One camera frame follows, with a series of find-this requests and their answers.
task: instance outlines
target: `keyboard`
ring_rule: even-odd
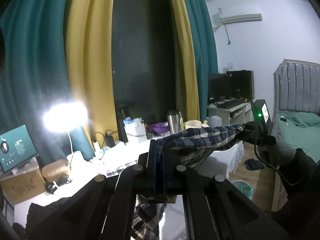
[[[231,100],[231,101],[227,101],[227,102],[224,102],[222,104],[217,104],[217,107],[218,108],[222,108],[222,109],[231,109],[235,106],[238,106],[240,104],[242,104],[243,102],[242,101],[238,101],[238,100]]]

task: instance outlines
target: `small screen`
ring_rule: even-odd
[[[263,114],[263,117],[264,117],[264,121],[267,123],[267,121],[269,119],[269,113],[268,113],[267,105],[263,104],[263,107],[262,107],[261,110],[262,110],[262,114]]]
[[[37,153],[25,125],[0,135],[0,164],[5,173]]]

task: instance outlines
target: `purple cloth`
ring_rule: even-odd
[[[163,134],[167,131],[170,131],[170,128],[168,126],[167,122],[159,122],[156,124],[148,125],[149,132],[153,134]]]

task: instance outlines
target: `window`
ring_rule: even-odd
[[[169,0],[114,0],[112,72],[116,109],[164,122],[175,108],[175,57]]]

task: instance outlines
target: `slipper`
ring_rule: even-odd
[[[246,165],[246,168],[249,171],[257,171],[257,170],[264,169],[264,165],[261,161],[250,159],[248,160],[248,164]]]
[[[248,165],[250,161],[253,161],[254,159],[248,159],[244,161],[244,165]]]

